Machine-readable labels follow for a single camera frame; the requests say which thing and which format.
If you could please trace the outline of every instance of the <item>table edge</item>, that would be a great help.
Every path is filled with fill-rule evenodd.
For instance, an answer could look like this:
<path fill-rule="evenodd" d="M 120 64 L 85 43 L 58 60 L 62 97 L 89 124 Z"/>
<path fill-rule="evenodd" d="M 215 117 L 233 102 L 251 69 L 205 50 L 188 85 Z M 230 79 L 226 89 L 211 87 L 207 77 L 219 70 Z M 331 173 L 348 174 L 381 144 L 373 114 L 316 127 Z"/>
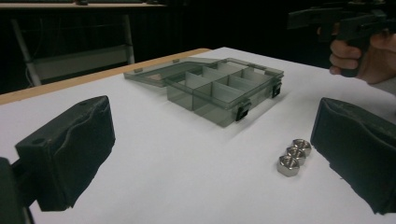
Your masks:
<path fill-rule="evenodd" d="M 66 80 L 53 82 L 53 83 L 42 85 L 42 86 L 33 87 L 30 89 L 4 93 L 4 94 L 0 95 L 0 105 L 5 105 L 5 104 L 12 103 L 12 102 L 28 99 L 28 98 L 35 97 L 38 95 L 50 93 L 53 91 L 59 91 L 62 89 L 74 87 L 77 85 L 92 82 L 92 81 L 99 80 L 102 78 L 112 77 L 112 76 L 115 76 L 115 75 L 118 75 L 118 74 L 121 74 L 121 73 L 124 73 L 127 71 L 134 70 L 136 68 L 148 67 L 148 66 L 152 66 L 152 65 L 158 64 L 158 63 L 166 63 L 166 62 L 172 61 L 174 59 L 190 57 L 192 55 L 204 53 L 204 52 L 207 52 L 210 50 L 211 49 L 192 49 L 192 50 L 180 52 L 177 54 L 172 54 L 172 55 L 164 56 L 161 58 L 144 61 L 141 63 L 128 64 L 128 65 L 125 65 L 122 67 L 117 67 L 117 68 L 113 68 L 113 69 L 109 69 L 109 70 L 105 70 L 105 71 L 101 71 L 101 72 L 97 72 L 97 73 L 92 73 L 92 74 L 88 74 L 88 75 L 81 76 L 81 77 L 73 77 L 73 78 L 69 78 Z"/>

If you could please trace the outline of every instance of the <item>hex nut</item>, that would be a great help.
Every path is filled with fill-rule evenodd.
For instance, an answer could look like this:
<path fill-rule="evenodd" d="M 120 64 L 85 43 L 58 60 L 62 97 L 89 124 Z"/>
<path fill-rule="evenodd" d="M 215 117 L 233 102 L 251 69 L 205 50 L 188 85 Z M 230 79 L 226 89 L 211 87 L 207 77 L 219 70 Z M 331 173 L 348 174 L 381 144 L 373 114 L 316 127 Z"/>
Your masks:
<path fill-rule="evenodd" d="M 300 165 L 296 159 L 291 156 L 284 155 L 279 157 L 277 162 L 277 170 L 285 176 L 297 175 L 300 170 Z"/>
<path fill-rule="evenodd" d="M 300 166 L 304 165 L 305 163 L 305 152 L 298 147 L 288 147 L 286 148 L 286 155 L 293 157 L 296 159 Z"/>
<path fill-rule="evenodd" d="M 312 151 L 311 144 L 304 139 L 294 139 L 291 143 L 291 146 L 302 149 L 306 157 L 308 157 Z"/>

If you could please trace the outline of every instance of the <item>hand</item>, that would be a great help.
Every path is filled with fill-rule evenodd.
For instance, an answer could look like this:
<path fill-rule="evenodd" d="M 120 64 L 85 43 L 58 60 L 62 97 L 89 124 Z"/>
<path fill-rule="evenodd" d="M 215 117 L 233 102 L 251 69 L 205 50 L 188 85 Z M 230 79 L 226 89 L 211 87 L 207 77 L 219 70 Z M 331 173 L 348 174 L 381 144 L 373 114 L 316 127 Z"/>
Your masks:
<path fill-rule="evenodd" d="M 341 74 L 343 68 L 357 68 L 358 59 L 361 60 L 360 70 L 356 78 L 369 84 L 379 83 L 396 77 L 396 35 L 383 32 L 372 35 L 370 47 L 362 55 L 360 49 L 351 47 L 346 41 L 334 40 L 331 43 L 332 55 L 330 73 Z"/>

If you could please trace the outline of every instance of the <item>black padded block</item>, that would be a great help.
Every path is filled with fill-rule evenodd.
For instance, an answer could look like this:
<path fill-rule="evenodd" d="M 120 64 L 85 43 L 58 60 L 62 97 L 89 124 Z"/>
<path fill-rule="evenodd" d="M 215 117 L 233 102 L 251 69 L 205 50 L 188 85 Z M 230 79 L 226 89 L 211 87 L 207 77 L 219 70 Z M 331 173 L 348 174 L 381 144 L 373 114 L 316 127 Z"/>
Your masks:
<path fill-rule="evenodd" d="M 396 212 L 396 125 L 322 98 L 311 143 L 375 213 Z"/>
<path fill-rule="evenodd" d="M 115 143 L 107 96 L 82 101 L 21 140 L 16 149 L 33 173 L 42 211 L 73 206 Z"/>

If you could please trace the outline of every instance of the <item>black tool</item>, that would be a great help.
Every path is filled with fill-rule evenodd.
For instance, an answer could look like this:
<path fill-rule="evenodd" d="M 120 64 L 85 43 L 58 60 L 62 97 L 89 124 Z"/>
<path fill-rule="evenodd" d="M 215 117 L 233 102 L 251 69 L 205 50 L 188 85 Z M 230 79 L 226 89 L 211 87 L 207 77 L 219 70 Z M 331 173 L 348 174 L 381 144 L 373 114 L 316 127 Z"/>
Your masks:
<path fill-rule="evenodd" d="M 396 32 L 396 1 L 351 1 L 344 3 L 327 3 L 322 7 L 289 13 L 288 29 L 297 29 L 310 24 L 320 26 L 318 41 L 332 40 L 333 27 L 339 23 L 339 31 L 335 39 L 345 40 L 350 46 L 361 49 L 362 56 L 370 46 L 370 36 L 387 30 L 390 34 Z M 344 77 L 355 77 L 356 69 L 343 69 Z"/>

